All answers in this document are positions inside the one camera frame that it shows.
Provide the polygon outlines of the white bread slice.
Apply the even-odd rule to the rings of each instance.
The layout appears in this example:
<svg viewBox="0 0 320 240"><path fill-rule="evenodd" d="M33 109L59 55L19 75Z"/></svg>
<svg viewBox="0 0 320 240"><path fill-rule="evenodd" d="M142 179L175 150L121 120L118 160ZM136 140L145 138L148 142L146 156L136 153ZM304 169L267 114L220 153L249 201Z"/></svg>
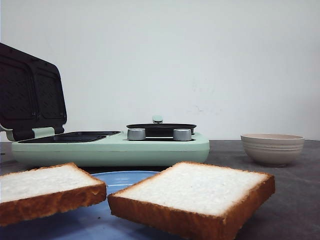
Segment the white bread slice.
<svg viewBox="0 0 320 240"><path fill-rule="evenodd" d="M265 172L179 162L108 195L114 216L190 240L233 240L276 191Z"/></svg>
<svg viewBox="0 0 320 240"><path fill-rule="evenodd" d="M96 205L106 198L106 183L74 163L7 173L0 177L0 225Z"/></svg>

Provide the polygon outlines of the beige ribbed ceramic bowl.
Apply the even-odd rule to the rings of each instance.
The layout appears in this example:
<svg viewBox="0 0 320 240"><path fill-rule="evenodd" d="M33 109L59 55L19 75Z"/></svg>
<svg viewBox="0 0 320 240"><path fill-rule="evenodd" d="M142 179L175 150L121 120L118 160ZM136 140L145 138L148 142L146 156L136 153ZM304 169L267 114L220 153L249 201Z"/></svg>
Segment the beige ribbed ceramic bowl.
<svg viewBox="0 0 320 240"><path fill-rule="evenodd" d="M245 153L256 163L282 167L296 160L305 138L298 135L246 133L240 136Z"/></svg>

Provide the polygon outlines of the breakfast maker hinged lid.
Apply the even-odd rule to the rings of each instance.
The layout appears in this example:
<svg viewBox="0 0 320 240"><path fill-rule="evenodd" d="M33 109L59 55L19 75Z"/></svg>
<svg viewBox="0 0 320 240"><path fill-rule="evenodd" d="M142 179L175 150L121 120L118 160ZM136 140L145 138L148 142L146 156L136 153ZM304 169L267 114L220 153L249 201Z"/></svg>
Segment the breakfast maker hinged lid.
<svg viewBox="0 0 320 240"><path fill-rule="evenodd" d="M0 129L12 141L35 138L34 129L65 130L67 111L58 68L0 45Z"/></svg>

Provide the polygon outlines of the mint green breakfast maker base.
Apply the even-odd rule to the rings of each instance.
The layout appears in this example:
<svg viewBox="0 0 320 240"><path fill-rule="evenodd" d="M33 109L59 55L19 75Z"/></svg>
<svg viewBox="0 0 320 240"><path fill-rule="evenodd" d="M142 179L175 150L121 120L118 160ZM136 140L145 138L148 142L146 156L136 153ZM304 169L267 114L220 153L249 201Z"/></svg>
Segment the mint green breakfast maker base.
<svg viewBox="0 0 320 240"><path fill-rule="evenodd" d="M66 134L16 141L13 158L32 166L73 162L79 167L172 166L181 161L203 163L210 151L209 140L194 133L190 141L172 137L127 139L125 132L77 132L76 141Z"/></svg>

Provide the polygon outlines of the black round frying pan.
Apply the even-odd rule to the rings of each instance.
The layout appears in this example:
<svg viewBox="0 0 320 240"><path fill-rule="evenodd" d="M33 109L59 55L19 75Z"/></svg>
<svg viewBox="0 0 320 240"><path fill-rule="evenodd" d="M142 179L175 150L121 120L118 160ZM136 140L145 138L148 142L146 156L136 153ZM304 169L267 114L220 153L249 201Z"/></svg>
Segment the black round frying pan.
<svg viewBox="0 0 320 240"><path fill-rule="evenodd" d="M197 125L191 123L163 123L162 116L154 115L152 123L128 124L126 127L128 129L145 129L146 137L173 137L174 129L189 129L193 135Z"/></svg>

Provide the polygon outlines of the right silver control knob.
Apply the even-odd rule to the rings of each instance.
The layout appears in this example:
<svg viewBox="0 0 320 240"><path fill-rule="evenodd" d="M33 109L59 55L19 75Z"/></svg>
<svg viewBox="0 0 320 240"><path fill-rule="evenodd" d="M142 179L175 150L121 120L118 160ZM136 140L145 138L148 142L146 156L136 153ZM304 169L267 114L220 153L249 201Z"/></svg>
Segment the right silver control knob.
<svg viewBox="0 0 320 240"><path fill-rule="evenodd" d="M192 140L192 131L188 128L176 128L173 130L173 140L177 142L188 142Z"/></svg>

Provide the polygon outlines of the silver control knob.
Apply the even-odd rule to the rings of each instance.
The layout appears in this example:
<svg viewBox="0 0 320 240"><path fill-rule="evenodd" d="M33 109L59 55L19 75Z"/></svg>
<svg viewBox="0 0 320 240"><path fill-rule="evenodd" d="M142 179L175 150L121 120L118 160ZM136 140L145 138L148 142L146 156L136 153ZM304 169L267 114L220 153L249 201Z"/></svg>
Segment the silver control knob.
<svg viewBox="0 0 320 240"><path fill-rule="evenodd" d="M173 130L173 140L177 142L188 142L192 140L192 131L188 128L176 128Z"/></svg>
<svg viewBox="0 0 320 240"><path fill-rule="evenodd" d="M144 128L129 128L127 139L129 141L143 141L146 139L146 130Z"/></svg>

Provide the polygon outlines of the left silver control knob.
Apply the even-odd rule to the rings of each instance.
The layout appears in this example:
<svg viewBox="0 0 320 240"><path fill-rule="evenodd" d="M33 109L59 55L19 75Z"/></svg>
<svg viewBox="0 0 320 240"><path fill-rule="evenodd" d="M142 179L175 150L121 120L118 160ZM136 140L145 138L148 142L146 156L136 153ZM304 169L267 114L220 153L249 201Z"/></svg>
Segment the left silver control knob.
<svg viewBox="0 0 320 240"><path fill-rule="evenodd" d="M129 128L127 139L129 141L143 141L146 139L146 130L144 128Z"/></svg>

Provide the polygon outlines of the blue round plate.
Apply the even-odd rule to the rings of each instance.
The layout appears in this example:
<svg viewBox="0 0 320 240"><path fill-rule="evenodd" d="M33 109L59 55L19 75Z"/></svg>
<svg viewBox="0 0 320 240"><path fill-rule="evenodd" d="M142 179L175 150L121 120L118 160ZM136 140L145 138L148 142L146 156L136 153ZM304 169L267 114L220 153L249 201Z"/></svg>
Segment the blue round plate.
<svg viewBox="0 0 320 240"><path fill-rule="evenodd" d="M111 214L108 201L21 221L0 229L2 240L178 240L153 227Z"/></svg>

